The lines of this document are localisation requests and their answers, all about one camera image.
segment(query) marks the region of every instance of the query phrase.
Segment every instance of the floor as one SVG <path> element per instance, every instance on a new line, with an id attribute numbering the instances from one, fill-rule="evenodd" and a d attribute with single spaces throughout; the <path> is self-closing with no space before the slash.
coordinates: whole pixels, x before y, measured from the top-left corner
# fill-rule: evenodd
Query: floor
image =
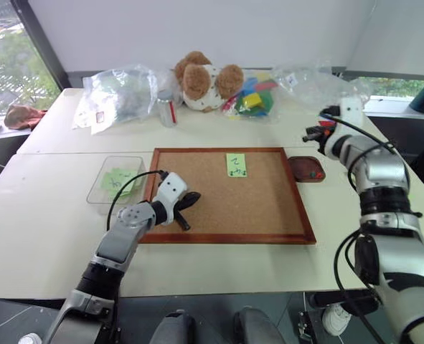
<path id="1" fill-rule="evenodd" d="M 246 305 L 265 312 L 287 344 L 308 343 L 297 336 L 298 312 L 304 309 L 302 292 L 122 299 L 122 343 L 148 344 L 163 316 L 185 309 L 196 319 L 197 344 L 231 344 L 232 317 Z M 0 344 L 17 343 L 21 336 L 32 332 L 43 336 L 56 314 L 56 310 L 0 300 Z M 392 334 L 383 311 L 379 309 L 368 318 L 386 343 L 391 343 Z M 344 344 L 373 343 L 371 335 L 355 317 L 341 338 Z M 337 337 L 326 335 L 321 343 L 341 342 Z"/>

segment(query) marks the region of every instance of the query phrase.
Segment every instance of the gray pants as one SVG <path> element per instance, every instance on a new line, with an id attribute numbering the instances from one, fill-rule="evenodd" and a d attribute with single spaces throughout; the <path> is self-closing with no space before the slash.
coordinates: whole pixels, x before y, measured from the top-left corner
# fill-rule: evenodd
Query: gray pants
<path id="1" fill-rule="evenodd" d="M 234 334 L 235 342 L 239 344 L 286 344 L 268 316 L 261 310 L 251 307 L 245 307 L 235 314 Z M 194 319 L 182 310 L 167 315 L 149 342 L 149 344 L 194 343 Z"/>

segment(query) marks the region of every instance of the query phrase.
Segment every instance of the clear plastic container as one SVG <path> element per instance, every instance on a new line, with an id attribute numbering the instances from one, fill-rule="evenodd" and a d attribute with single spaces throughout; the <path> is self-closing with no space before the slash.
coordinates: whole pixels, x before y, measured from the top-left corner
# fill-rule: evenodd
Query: clear plastic container
<path id="1" fill-rule="evenodd" d="M 143 159 L 139 156 L 108 156 L 103 162 L 87 201 L 94 205 L 99 214 L 106 215 L 115 194 L 130 178 L 145 172 Z M 113 214 L 124 206 L 136 204 L 143 199 L 147 176 L 137 178 L 128 185 L 115 204 Z"/>

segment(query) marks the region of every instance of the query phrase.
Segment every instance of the silver robot arm segment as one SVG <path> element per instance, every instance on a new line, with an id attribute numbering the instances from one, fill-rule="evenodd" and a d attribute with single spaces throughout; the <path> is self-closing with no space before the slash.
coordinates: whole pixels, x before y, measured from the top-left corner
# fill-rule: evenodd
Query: silver robot arm segment
<path id="1" fill-rule="evenodd" d="M 344 98 L 339 107 L 324 111 L 360 126 L 358 102 Z M 424 344 L 424 238 L 421 214 L 411 211 L 407 198 L 405 163 L 398 154 L 345 127 L 337 123 L 333 128 L 308 128 L 304 140 L 318 141 L 321 153 L 352 169 L 362 210 L 355 272 L 374 286 L 398 342 Z"/>
<path id="2" fill-rule="evenodd" d="M 169 173 L 152 203 L 139 203 L 118 212 L 114 225 L 103 237 L 78 286 L 65 300 L 43 344 L 51 343 L 70 312 L 77 312 L 110 327 L 114 299 L 139 239 L 155 225 L 173 222 L 174 207 L 186 191 L 186 183 L 177 174 Z"/>

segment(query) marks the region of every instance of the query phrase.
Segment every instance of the tree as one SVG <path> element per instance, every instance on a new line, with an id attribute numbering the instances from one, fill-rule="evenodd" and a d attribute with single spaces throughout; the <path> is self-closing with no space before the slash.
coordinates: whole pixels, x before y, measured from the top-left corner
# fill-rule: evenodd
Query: tree
<path id="1" fill-rule="evenodd" d="M 364 77 L 371 82 L 373 95 L 387 95 L 393 97 L 415 97 L 424 87 L 424 81 L 388 79 L 386 77 Z"/>
<path id="2" fill-rule="evenodd" d="M 0 39 L 0 115 L 10 104 L 31 105 L 47 109 L 59 95 L 59 88 L 28 35 L 20 32 L 2 33 Z"/>

